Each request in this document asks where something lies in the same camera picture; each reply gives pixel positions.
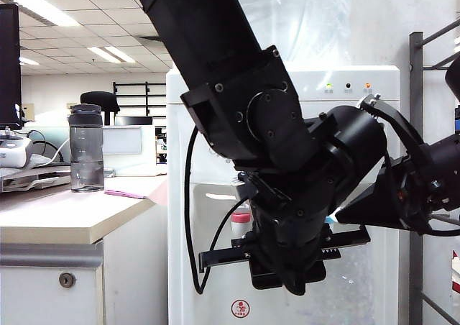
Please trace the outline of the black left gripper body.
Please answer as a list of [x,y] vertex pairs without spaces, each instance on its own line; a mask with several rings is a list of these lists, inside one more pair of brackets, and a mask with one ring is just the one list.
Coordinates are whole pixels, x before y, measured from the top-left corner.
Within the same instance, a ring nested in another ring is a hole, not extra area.
[[325,227],[320,236],[304,247],[271,245],[267,252],[255,241],[253,233],[233,239],[239,256],[249,261],[252,285],[257,290],[285,287],[296,296],[305,294],[306,285],[326,278],[326,260],[339,259],[339,234]]

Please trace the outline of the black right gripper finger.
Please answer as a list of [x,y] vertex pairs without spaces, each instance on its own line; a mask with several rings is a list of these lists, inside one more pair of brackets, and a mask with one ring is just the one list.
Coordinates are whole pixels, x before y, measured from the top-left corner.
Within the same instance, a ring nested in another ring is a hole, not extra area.
[[397,187],[392,162],[394,160],[385,155],[385,162],[375,183],[336,212],[335,217],[339,223],[410,229],[405,210],[407,196]]

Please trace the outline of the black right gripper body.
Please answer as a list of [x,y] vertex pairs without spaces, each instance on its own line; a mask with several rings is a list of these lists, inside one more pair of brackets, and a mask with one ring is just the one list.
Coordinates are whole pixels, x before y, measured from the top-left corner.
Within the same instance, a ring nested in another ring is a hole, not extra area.
[[396,184],[396,229],[413,231],[419,235],[437,236],[436,230],[429,224],[432,211],[429,198],[433,193],[430,171],[433,158],[428,148],[422,148],[423,159],[417,163],[410,155],[395,161]]

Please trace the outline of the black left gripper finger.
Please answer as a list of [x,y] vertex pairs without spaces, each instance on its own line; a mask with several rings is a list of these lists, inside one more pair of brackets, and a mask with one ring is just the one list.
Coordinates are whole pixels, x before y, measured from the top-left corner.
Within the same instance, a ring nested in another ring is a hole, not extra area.
[[199,269],[205,270],[208,267],[225,265],[248,260],[251,255],[242,248],[226,248],[201,252],[198,256]]
[[357,230],[333,233],[325,241],[325,248],[345,248],[367,244],[371,241],[367,228],[360,226]]

